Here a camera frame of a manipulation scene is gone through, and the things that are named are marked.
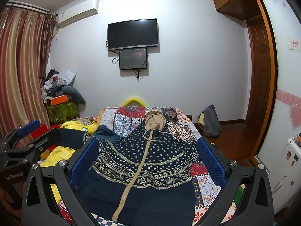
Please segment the navy patterned hooded jacket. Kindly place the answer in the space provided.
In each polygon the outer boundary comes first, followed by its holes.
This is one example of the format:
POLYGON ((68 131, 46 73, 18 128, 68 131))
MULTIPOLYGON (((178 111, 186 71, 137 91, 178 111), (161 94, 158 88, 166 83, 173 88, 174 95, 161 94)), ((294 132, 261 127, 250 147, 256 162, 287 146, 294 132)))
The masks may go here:
POLYGON ((124 225, 192 225, 198 152, 175 109, 150 110, 127 136, 98 142, 78 192, 90 213, 124 225))

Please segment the pile of clothes and papers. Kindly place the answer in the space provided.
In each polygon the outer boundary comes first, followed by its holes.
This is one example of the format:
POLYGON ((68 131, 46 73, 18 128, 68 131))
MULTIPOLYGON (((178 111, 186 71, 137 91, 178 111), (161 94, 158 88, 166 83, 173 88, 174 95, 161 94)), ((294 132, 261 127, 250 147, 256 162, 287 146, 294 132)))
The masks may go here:
POLYGON ((41 87, 43 104, 50 106, 53 98, 62 96, 63 87, 72 86, 76 75, 77 73, 72 70, 59 73, 55 69, 51 69, 41 87))

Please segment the red cloth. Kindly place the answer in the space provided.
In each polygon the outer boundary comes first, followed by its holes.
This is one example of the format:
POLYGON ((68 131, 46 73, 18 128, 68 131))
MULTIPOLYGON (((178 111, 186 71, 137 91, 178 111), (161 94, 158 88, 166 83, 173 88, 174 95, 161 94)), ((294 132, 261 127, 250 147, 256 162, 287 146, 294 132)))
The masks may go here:
MULTIPOLYGON (((40 128, 38 128, 36 131, 34 131, 31 134, 31 137, 33 138, 33 140, 37 139, 38 137, 42 136, 43 134, 45 134, 46 132, 50 131, 51 129, 59 129, 60 130, 60 126, 57 124, 54 124, 49 128, 47 128, 46 124, 41 124, 40 128)), ((57 146, 58 143, 56 145, 51 146, 48 151, 52 152, 57 146)))

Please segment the yellow cartoon fleece blanket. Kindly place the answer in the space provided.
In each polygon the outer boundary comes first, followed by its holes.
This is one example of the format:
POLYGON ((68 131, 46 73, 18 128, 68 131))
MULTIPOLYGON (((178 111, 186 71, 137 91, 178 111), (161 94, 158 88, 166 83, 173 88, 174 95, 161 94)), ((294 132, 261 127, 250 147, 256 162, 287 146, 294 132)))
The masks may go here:
POLYGON ((42 168, 52 168, 59 164, 60 161, 66 160, 68 162, 67 177, 69 178, 69 159, 77 150, 80 150, 93 135, 84 131, 65 128, 60 128, 60 133, 61 138, 58 146, 40 163, 40 166, 42 168))

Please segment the green patterned storage box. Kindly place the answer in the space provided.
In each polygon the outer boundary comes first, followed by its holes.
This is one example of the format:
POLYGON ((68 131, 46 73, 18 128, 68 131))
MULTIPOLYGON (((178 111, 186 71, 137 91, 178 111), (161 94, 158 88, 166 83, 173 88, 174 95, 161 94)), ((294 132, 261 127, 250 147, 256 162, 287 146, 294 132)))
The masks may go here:
POLYGON ((79 115, 79 108, 75 102, 64 102, 46 108, 51 123, 64 123, 79 115))

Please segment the grey blue backpack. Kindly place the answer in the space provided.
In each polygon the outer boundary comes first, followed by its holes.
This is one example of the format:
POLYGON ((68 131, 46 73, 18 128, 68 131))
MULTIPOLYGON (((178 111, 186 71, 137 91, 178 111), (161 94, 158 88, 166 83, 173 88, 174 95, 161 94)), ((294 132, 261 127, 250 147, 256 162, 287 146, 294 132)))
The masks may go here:
POLYGON ((218 137, 222 131, 214 105, 203 110, 198 117, 198 126, 206 137, 218 137))

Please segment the blue denim jacket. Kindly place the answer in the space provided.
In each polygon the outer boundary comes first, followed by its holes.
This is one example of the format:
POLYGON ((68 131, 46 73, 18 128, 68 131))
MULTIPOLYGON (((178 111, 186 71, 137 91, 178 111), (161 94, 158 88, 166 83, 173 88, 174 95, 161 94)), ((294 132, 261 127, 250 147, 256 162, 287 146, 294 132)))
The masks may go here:
POLYGON ((104 124, 100 125, 97 130, 94 132, 93 137, 98 139, 109 140, 110 142, 114 142, 121 137, 114 133, 111 129, 108 129, 104 124))

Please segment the orange box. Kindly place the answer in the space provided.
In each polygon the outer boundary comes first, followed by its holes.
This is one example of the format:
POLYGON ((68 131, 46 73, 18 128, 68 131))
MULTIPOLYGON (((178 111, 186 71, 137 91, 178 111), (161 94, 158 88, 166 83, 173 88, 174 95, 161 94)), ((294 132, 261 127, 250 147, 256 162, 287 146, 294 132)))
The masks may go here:
POLYGON ((68 101, 68 96, 63 94, 61 96, 54 97, 50 100, 51 106, 59 105, 68 101))

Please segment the white appliance with stickers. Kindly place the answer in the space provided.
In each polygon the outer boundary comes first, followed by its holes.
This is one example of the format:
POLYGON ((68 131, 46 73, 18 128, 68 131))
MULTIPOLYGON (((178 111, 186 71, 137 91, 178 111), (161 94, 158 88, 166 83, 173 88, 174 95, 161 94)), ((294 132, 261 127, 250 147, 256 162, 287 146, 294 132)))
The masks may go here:
POLYGON ((300 138, 288 139, 269 174, 274 213, 277 214, 300 190, 300 138))

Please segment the yellow curved foam tube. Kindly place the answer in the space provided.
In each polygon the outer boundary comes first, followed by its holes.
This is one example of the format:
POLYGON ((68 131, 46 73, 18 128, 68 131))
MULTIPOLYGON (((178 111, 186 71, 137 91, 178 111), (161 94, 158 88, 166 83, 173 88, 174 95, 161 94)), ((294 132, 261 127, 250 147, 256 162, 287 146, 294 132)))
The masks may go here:
POLYGON ((147 104, 142 99, 135 96, 127 98, 123 102, 122 106, 132 106, 133 104, 136 104, 139 107, 147 107, 147 104))

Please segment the brown wooden door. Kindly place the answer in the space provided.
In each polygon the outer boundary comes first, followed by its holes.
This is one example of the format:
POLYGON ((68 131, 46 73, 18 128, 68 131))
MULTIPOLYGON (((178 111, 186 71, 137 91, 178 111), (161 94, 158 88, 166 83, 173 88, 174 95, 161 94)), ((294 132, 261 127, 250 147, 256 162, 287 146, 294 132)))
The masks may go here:
POLYGON ((274 42, 269 39, 270 28, 265 25, 262 16, 247 20, 252 58, 251 93, 247 110, 246 125, 259 134, 267 112, 272 77, 271 57, 274 42))

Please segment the white sliding wardrobe door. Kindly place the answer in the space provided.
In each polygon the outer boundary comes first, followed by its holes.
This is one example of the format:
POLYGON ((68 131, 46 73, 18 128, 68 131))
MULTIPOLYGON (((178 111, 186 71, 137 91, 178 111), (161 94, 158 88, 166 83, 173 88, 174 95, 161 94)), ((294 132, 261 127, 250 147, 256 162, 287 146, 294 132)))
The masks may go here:
POLYGON ((277 95, 258 158, 273 170, 287 140, 300 133, 300 22, 286 0, 262 0, 277 51, 277 95))

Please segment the small black wall monitor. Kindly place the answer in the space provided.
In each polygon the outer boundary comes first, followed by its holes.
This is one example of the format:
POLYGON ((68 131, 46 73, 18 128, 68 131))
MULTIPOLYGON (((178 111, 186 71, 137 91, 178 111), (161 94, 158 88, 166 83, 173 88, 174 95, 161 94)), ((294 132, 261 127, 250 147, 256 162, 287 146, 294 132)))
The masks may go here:
POLYGON ((119 51, 119 69, 136 70, 148 68, 147 48, 132 48, 119 51))

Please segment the white wall air conditioner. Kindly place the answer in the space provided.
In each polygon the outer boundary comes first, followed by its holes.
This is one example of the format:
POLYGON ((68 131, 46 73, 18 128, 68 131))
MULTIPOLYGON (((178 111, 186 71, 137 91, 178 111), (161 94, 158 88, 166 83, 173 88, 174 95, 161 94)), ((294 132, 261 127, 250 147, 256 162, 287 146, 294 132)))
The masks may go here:
POLYGON ((86 0, 59 13, 58 27, 63 28, 81 19, 98 14, 98 0, 86 0))

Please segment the large black wall television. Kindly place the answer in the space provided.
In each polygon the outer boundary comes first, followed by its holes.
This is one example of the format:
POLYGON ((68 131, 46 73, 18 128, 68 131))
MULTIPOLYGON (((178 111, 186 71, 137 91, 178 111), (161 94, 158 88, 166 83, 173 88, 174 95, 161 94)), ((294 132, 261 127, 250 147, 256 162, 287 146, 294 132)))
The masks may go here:
POLYGON ((108 24, 107 41, 108 50, 158 47, 157 19, 138 19, 108 24))

